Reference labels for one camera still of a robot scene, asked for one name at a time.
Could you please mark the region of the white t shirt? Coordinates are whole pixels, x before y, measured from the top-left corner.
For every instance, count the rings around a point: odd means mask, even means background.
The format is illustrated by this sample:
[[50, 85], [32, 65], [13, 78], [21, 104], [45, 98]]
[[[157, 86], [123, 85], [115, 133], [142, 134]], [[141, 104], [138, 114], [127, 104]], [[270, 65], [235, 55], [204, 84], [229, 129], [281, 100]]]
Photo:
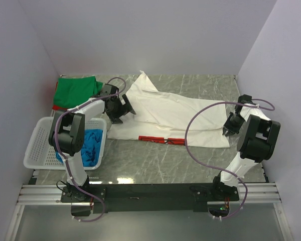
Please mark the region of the white t shirt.
[[108, 138], [187, 138], [188, 145], [192, 147], [230, 147], [228, 138], [222, 135], [227, 115], [221, 101], [160, 92], [144, 72], [140, 73], [126, 95], [136, 114], [122, 116], [123, 123], [112, 125]]

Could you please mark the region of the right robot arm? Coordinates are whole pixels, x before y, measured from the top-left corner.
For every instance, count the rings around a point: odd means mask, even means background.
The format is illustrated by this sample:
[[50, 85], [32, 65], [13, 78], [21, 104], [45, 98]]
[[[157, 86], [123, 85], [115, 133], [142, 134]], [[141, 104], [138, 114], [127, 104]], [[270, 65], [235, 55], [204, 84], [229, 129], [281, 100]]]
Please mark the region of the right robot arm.
[[223, 126], [223, 135], [238, 134], [244, 127], [237, 144], [237, 154], [226, 168], [213, 179], [212, 195], [218, 200], [235, 196], [239, 178], [263, 160], [271, 158], [281, 124], [268, 118], [253, 102], [250, 95], [238, 97], [238, 103]]

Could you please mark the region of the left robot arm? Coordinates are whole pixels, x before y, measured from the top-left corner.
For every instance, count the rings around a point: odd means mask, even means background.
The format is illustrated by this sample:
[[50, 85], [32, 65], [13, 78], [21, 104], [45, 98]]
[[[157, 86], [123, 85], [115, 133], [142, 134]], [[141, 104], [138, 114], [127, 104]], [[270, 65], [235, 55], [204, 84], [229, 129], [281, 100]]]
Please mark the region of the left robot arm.
[[127, 113], [136, 114], [126, 94], [109, 83], [84, 103], [54, 115], [49, 145], [61, 157], [67, 173], [65, 195], [84, 201], [89, 195], [89, 177], [84, 170], [81, 149], [84, 145], [85, 123], [97, 114], [106, 113], [112, 124], [121, 124]]

